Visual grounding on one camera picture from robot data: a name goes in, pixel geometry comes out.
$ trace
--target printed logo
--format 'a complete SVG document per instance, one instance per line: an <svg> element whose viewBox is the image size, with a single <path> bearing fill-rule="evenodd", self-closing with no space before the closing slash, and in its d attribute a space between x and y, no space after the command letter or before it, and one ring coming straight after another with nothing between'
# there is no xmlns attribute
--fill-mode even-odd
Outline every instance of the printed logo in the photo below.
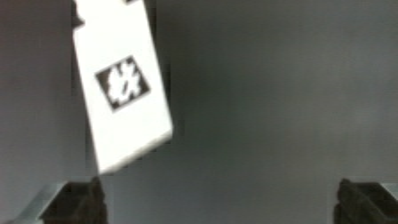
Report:
<svg viewBox="0 0 398 224"><path fill-rule="evenodd" d="M133 56L96 74L96 78L112 109L116 110L149 92Z"/></svg>

